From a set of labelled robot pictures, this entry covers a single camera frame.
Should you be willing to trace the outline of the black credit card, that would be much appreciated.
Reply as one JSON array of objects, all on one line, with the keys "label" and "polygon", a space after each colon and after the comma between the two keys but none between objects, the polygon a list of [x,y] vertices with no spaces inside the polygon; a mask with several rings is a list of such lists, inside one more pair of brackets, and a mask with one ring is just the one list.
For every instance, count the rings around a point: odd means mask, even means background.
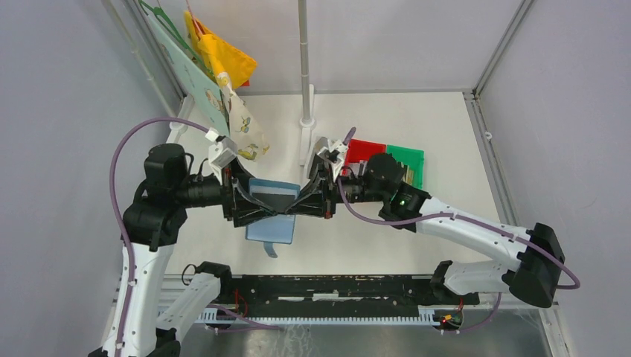
[{"label": "black credit card", "polygon": [[286,209],[295,201],[293,194],[253,193],[253,197],[270,206],[278,214],[285,214]]}]

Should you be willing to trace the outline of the blue card holder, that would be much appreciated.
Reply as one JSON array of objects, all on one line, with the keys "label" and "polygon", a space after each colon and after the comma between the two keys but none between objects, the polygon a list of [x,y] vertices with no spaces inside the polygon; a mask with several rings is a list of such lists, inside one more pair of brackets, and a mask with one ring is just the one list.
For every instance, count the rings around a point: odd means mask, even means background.
[{"label": "blue card holder", "polygon": [[295,215],[285,213],[286,207],[298,197],[301,187],[298,184],[251,178],[249,193],[271,209],[266,216],[246,226],[245,238],[260,242],[267,256],[278,257],[275,245],[291,245],[295,230]]}]

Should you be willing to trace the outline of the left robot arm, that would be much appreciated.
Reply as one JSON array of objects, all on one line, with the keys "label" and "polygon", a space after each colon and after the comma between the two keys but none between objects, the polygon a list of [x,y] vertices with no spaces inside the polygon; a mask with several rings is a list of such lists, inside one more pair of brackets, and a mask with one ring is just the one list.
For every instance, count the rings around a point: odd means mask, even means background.
[{"label": "left robot arm", "polygon": [[194,178],[179,144],[160,144],[144,161],[145,179],[132,204],[116,216],[122,225],[124,267],[115,320],[92,356],[178,356],[182,342],[212,301],[234,293],[231,269],[200,263],[193,279],[163,315],[158,313],[164,274],[189,208],[222,206],[225,218],[242,227],[276,215],[276,210],[241,186],[244,169],[232,161],[214,176]]}]

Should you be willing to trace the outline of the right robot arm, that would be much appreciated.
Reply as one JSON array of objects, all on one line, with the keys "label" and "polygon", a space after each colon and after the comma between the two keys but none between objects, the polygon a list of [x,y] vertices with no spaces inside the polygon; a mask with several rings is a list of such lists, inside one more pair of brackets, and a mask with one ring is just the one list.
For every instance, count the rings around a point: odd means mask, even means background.
[{"label": "right robot arm", "polygon": [[505,225],[454,208],[405,183],[403,165],[388,153],[371,156],[360,176],[343,177],[340,171],[327,157],[315,156],[308,184],[285,212],[329,219],[338,203],[350,210],[353,203],[382,202],[371,223],[440,237],[487,257],[476,263],[440,262],[429,284],[438,303],[473,293],[510,293],[549,308],[563,289],[559,280],[568,269],[552,227]]}]

